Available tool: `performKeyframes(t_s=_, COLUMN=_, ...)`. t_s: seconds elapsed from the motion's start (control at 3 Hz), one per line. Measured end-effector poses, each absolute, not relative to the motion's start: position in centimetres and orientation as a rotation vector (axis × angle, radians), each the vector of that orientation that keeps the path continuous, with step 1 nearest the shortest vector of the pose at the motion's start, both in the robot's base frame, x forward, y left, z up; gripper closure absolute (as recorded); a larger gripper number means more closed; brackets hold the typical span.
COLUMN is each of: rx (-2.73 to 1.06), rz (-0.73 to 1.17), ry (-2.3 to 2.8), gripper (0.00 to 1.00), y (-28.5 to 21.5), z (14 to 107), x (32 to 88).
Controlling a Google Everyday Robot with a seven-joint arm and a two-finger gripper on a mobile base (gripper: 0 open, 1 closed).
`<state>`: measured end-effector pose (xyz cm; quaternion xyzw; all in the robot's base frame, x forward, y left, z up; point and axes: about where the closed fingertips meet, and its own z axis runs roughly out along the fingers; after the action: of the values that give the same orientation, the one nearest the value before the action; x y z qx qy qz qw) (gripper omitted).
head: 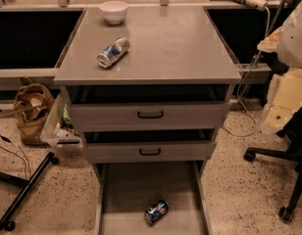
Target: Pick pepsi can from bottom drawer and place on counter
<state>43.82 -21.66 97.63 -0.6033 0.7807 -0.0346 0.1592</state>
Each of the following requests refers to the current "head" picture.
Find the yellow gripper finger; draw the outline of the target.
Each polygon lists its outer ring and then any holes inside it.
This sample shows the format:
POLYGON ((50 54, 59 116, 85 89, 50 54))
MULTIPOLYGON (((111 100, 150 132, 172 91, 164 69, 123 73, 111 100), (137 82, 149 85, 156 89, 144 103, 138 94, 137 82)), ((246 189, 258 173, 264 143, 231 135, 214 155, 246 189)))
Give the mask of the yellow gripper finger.
POLYGON ((277 28, 257 45, 257 49, 266 53, 275 53, 277 51, 279 35, 280 28, 277 28))
POLYGON ((275 74, 269 85, 267 100, 260 130, 275 134, 283 130, 302 107, 302 69, 292 69, 284 75, 275 74))

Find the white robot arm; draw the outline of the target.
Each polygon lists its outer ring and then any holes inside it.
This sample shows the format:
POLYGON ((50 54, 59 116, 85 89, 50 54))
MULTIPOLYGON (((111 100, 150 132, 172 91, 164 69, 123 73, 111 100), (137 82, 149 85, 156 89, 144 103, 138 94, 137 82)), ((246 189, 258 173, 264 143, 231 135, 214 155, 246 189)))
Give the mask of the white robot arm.
POLYGON ((261 131, 281 131, 302 107, 302 0, 282 26, 262 40, 257 48, 277 53, 277 59, 289 70, 274 75, 269 86, 261 131))

